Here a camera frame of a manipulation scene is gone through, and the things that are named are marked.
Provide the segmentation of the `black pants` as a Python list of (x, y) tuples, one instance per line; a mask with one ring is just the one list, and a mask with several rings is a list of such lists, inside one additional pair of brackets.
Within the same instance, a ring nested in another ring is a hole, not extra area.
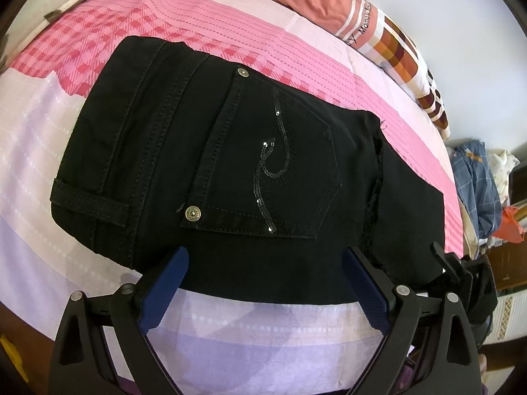
[(442, 193), (376, 115), (162, 39), (113, 51), (50, 201), (92, 252), (144, 275), (183, 247), (183, 287), (231, 300), (350, 303), (349, 247), (417, 292), (441, 273)]

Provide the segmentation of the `pink and lilac bedsheet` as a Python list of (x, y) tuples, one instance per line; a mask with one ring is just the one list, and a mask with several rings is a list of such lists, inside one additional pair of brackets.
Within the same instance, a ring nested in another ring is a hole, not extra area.
[(380, 334), (343, 251), (413, 288), (463, 250), (446, 146), (375, 64), (271, 0), (57, 0), (1, 47), (1, 301), (47, 337), (70, 294), (189, 267), (153, 346), (193, 394), (356, 382)]

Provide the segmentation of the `pile of clothes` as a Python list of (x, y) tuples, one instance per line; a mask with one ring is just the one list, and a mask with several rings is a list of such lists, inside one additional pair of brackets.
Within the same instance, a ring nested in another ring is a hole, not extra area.
[(525, 228), (510, 204), (510, 178), (520, 161), (507, 150), (488, 152), (473, 140), (448, 148), (463, 222), (463, 251), (473, 259), (505, 243), (519, 244)]

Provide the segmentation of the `coral plaid folded blanket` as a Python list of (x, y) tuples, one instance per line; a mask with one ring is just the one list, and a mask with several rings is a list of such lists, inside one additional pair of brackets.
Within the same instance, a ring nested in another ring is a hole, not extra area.
[(430, 118), (443, 139), (450, 129), (439, 89), (410, 36), (368, 0), (273, 0), (297, 12), (382, 68)]

